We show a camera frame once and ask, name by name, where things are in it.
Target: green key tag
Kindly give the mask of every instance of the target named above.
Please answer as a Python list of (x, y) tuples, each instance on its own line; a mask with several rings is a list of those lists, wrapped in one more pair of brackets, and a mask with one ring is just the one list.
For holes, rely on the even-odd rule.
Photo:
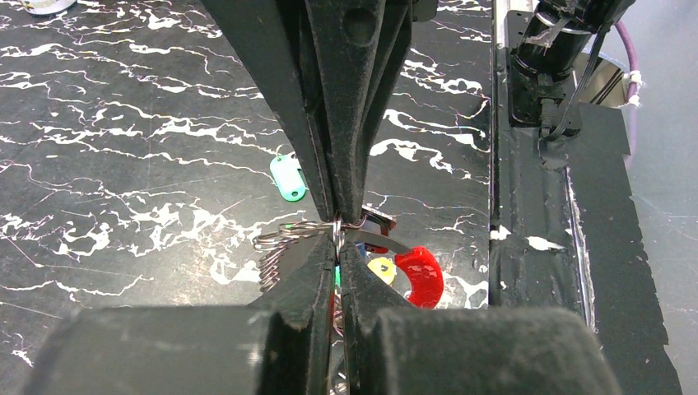
[(269, 164), (274, 182), (282, 197), (289, 202), (298, 202), (307, 188), (300, 177), (300, 163), (292, 154), (278, 156)]

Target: black marble table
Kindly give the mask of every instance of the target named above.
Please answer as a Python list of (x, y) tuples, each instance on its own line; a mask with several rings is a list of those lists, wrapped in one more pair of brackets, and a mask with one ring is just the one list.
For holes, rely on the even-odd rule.
[[(487, 303), (491, 4), (414, 28), (371, 150), (365, 202), (440, 260), (440, 307)], [(316, 219), (269, 162), (291, 152), (195, 1), (0, 1), (0, 393), (62, 317), (100, 306), (244, 304), (251, 239)]]

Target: white container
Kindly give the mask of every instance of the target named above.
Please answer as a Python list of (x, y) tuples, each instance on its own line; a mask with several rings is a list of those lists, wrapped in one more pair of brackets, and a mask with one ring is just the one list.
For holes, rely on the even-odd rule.
[(77, 0), (23, 0), (24, 9), (32, 15), (51, 15), (66, 10)]

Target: black cylinder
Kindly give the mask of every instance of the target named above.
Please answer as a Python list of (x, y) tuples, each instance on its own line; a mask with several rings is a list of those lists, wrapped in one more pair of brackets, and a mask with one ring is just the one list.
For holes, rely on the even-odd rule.
[(515, 66), (531, 77), (545, 73), (555, 81), (565, 80), (589, 38), (591, 33), (577, 21), (561, 23), (557, 12), (548, 11), (541, 3), (515, 50)]

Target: red plastic handle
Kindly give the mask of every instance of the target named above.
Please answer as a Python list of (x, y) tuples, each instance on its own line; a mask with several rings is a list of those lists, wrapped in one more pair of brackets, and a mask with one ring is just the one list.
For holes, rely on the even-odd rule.
[(409, 253), (395, 255), (395, 266), (405, 272), (412, 284), (407, 298), (416, 307), (433, 309), (444, 293), (441, 267), (426, 247), (416, 246)]

